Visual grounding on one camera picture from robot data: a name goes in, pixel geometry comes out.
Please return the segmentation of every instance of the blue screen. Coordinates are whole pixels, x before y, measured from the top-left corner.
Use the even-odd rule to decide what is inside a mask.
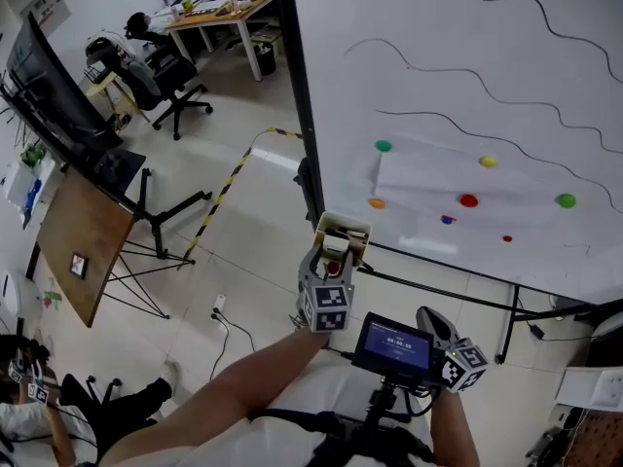
[[[385,325],[370,324],[364,348],[385,358],[428,370],[429,342]]]

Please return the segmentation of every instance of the hand-drawn line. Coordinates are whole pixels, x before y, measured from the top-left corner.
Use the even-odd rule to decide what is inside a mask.
[[[592,131],[595,131],[599,135],[599,137],[600,137],[600,145],[602,146],[602,149],[604,149],[606,152],[611,152],[611,153],[614,153],[614,154],[622,154],[623,155],[623,151],[617,151],[615,149],[608,149],[604,145],[604,134],[597,127],[594,127],[594,126],[580,126],[580,125],[568,125],[567,123],[565,123],[563,121],[563,113],[561,113],[561,110],[556,105],[554,105],[554,104],[552,104],[550,102],[527,102],[527,101],[515,102],[515,101],[510,101],[510,100],[502,100],[501,98],[496,97],[495,95],[493,95],[491,93],[491,91],[489,90],[489,87],[487,87],[487,85],[485,84],[485,80],[483,80],[482,76],[480,76],[480,74],[478,74],[473,69],[466,69],[466,68],[428,69],[428,68],[415,66],[411,62],[409,62],[409,60],[407,60],[407,57],[405,57],[405,55],[402,52],[400,52],[400,50],[394,44],[392,44],[391,42],[389,42],[388,40],[386,40],[384,38],[367,38],[365,40],[360,40],[357,43],[355,43],[354,45],[348,47],[348,49],[344,52],[344,56],[348,55],[348,53],[351,52],[353,49],[355,49],[357,46],[362,45],[364,43],[368,43],[368,42],[380,42],[380,43],[384,43],[384,44],[392,47],[396,51],[396,53],[398,55],[400,55],[400,58],[402,59],[402,61],[405,64],[407,64],[407,67],[409,67],[410,69],[413,69],[415,71],[421,71],[422,73],[469,73],[469,74],[475,76],[478,79],[478,81],[483,86],[483,89],[485,90],[487,95],[490,98],[492,98],[495,102],[497,102],[499,104],[503,104],[503,105],[541,105],[541,106],[545,106],[545,107],[551,107],[558,114],[558,121],[560,122],[560,124],[562,126],[564,126],[565,128],[568,128],[568,129],[584,129],[584,130],[590,129]]]
[[[482,1],[483,2],[497,2],[497,1],[500,1],[500,0],[482,0]],[[552,28],[551,24],[549,23],[549,17],[547,17],[547,13],[545,12],[545,8],[543,7],[543,4],[540,2],[540,0],[532,0],[532,2],[534,2],[538,6],[539,10],[541,11],[541,13],[543,15],[543,20],[545,21],[545,26],[547,26],[547,30],[550,33],[552,33],[554,36],[557,36],[558,38],[563,38],[564,40],[573,40],[575,42],[586,43],[586,44],[592,45],[596,49],[600,50],[605,55],[605,63],[607,65],[607,71],[610,74],[610,76],[614,80],[616,80],[618,83],[623,84],[623,79],[615,76],[614,73],[612,72],[612,66],[610,64],[610,55],[608,54],[608,52],[606,51],[606,49],[604,47],[602,47],[601,45],[595,43],[593,40],[589,40],[588,38],[582,38],[582,37],[579,37],[579,36],[572,36],[572,35],[564,35],[562,33],[559,33],[558,31],[554,31],[554,29]]]
[[[588,254],[588,252],[591,250],[591,246],[588,244],[573,244],[573,245],[567,245],[565,244],[565,247],[586,247],[586,257],[590,258],[591,256]]]
[[[441,113],[436,113],[436,112],[433,112],[433,111],[390,112],[390,111],[382,111],[380,109],[376,109],[376,112],[381,113],[381,114],[389,114],[390,116],[412,116],[412,115],[415,116],[415,115],[422,115],[422,114],[428,114],[428,115],[432,115],[432,116],[439,116],[440,118],[445,118],[446,120],[448,120],[459,131],[462,131],[466,135],[475,136],[475,137],[478,137],[478,138],[488,138],[488,139],[491,139],[491,140],[499,140],[500,142],[506,142],[507,144],[514,145],[519,150],[519,152],[521,152],[524,156],[526,156],[527,158],[529,158],[529,159],[531,159],[533,161],[545,162],[547,164],[554,164],[555,166],[558,166],[558,167],[561,167],[562,169],[565,169],[566,171],[568,171],[571,175],[573,175],[578,180],[584,180],[585,182],[589,182],[589,183],[592,183],[594,185],[597,185],[597,186],[601,187],[604,190],[604,192],[607,194],[608,200],[610,201],[610,207],[612,207],[612,209],[614,209],[617,213],[623,214],[623,211],[618,209],[614,205],[614,202],[612,200],[612,194],[605,187],[604,184],[602,184],[600,182],[596,182],[595,180],[591,180],[589,178],[584,178],[583,176],[580,176],[577,173],[574,173],[573,170],[571,170],[570,168],[568,168],[564,164],[560,164],[559,162],[553,162],[553,161],[548,161],[548,160],[542,160],[540,158],[535,158],[534,156],[531,156],[526,151],[524,151],[524,149],[522,149],[521,146],[519,146],[518,144],[516,144],[515,142],[513,142],[511,140],[506,140],[505,138],[500,138],[500,137],[492,136],[492,135],[483,135],[483,134],[479,134],[479,133],[470,133],[469,131],[465,131],[463,128],[461,128],[459,125],[457,125],[449,116],[446,116],[445,114],[441,114]]]

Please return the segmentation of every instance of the black trash bin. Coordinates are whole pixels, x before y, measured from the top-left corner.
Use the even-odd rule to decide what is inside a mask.
[[[259,45],[253,47],[255,56],[257,57],[257,63],[260,65],[260,71],[262,76],[268,76],[273,74],[276,70],[275,64],[275,49],[270,43],[263,43],[261,48]]]

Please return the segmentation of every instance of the yellow and black tape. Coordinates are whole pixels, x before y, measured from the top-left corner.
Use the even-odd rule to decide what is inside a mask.
[[[279,135],[284,135],[284,136],[292,136],[292,137],[301,138],[301,139],[303,138],[303,135],[301,133],[295,133],[294,131],[286,131],[281,128],[268,128],[266,131],[272,132],[272,133],[278,133]],[[203,220],[203,223],[201,227],[199,228],[199,231],[195,234],[195,238],[191,242],[191,245],[189,246],[188,250],[184,253],[184,261],[188,260],[188,258],[191,255],[191,252],[193,251],[193,249],[195,249],[195,246],[199,243],[200,239],[202,238],[203,231],[205,230],[207,225],[212,220],[212,217],[218,210],[219,206],[221,205],[221,202],[223,202],[223,199],[225,198],[225,194],[228,193],[228,191],[232,187],[232,184],[238,177],[240,171],[242,170],[242,167],[248,161],[252,150],[253,150],[253,144],[251,144],[251,146],[246,150],[246,152],[244,153],[244,156],[242,156],[242,159],[236,165],[236,167],[234,168],[234,171],[232,171],[232,174],[230,175],[230,177],[227,180],[227,183],[225,184],[225,187],[223,187],[223,190],[218,195],[218,198],[214,201],[214,205],[212,206],[212,208],[210,209],[210,212],[205,217],[205,220]]]

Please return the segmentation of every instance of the white tile floor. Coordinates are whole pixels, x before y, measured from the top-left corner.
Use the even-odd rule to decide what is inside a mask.
[[[284,62],[272,76],[256,84],[240,51],[217,52],[202,69],[210,88],[203,97],[214,107],[184,113],[182,139],[174,142],[171,123],[160,131],[135,119],[124,132],[128,147],[147,156],[154,169],[149,208],[161,211],[199,190],[218,194],[254,136],[269,126],[299,131],[292,89]],[[154,119],[157,112],[150,113]],[[180,389],[164,413],[183,403],[210,376],[224,329],[209,319],[217,294],[227,296],[226,315],[246,328],[258,347],[291,332],[288,313],[296,298],[297,268],[312,243],[300,188],[292,182],[303,156],[300,140],[274,133],[261,135],[249,162],[193,252],[197,263],[181,271],[169,269],[142,277],[143,285],[169,320],[103,299],[91,329],[86,329],[66,300],[44,309],[41,331],[54,344],[54,368],[60,376],[97,376],[99,382],[119,377],[125,393],[154,379],[166,358],[181,369]],[[137,197],[137,186],[130,188]],[[182,254],[210,204],[197,204],[167,224],[165,245]],[[132,237],[150,244],[145,224]],[[370,249],[374,268],[449,291],[496,302],[509,301],[501,283],[463,272]],[[128,256],[132,269],[155,268],[157,260]],[[42,290],[53,285],[45,261],[36,281]],[[334,337],[340,349],[353,349],[366,312],[415,324],[416,311],[429,305],[458,324],[459,331],[480,344],[489,358],[498,351],[506,314],[418,291],[358,273],[355,303],[348,331]],[[118,295],[117,282],[107,292]],[[137,302],[125,292],[124,298]],[[543,296],[522,293],[526,307],[545,309]],[[539,322],[548,338],[582,336],[586,329],[571,320]],[[524,454],[546,427],[562,371],[582,342],[539,342],[526,324],[519,324],[507,363],[491,368],[463,395],[469,423],[483,466],[526,465]],[[234,330],[221,370],[249,353],[246,335]]]

